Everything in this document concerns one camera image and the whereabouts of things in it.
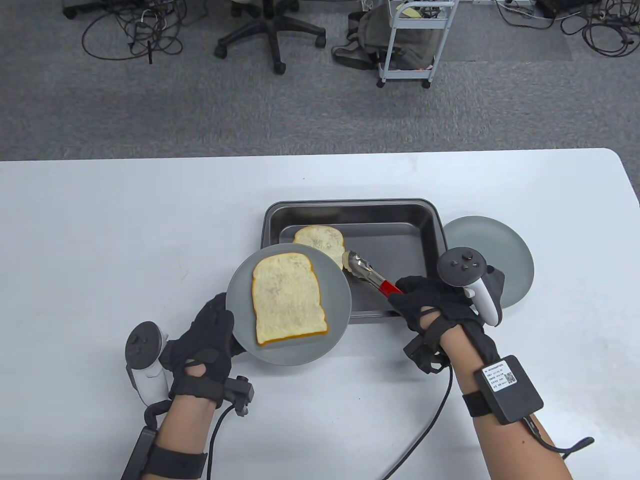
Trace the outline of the person's left hand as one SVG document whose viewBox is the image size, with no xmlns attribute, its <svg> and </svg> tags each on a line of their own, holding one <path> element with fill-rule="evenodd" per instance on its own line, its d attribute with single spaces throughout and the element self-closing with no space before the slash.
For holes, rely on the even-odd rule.
<svg viewBox="0 0 640 480">
<path fill-rule="evenodd" d="M 222 292 L 202 307 L 180 338 L 167 343 L 159 359 L 173 375 L 170 399 L 192 396 L 222 404 L 232 359 L 245 351 L 233 329 L 234 314 Z"/>
</svg>

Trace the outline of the person's right hand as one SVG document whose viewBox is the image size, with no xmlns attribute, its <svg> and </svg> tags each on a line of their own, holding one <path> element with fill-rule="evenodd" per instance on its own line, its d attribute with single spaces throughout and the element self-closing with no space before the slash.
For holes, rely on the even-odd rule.
<svg viewBox="0 0 640 480">
<path fill-rule="evenodd" d="M 408 276 L 396 283 L 399 294 L 390 294 L 389 304 L 406 320 L 410 330 L 422 336 L 432 351 L 441 350 L 441 338 L 457 326 L 471 338 L 480 338 L 484 329 L 471 307 L 464 289 L 439 279 Z"/>
</svg>

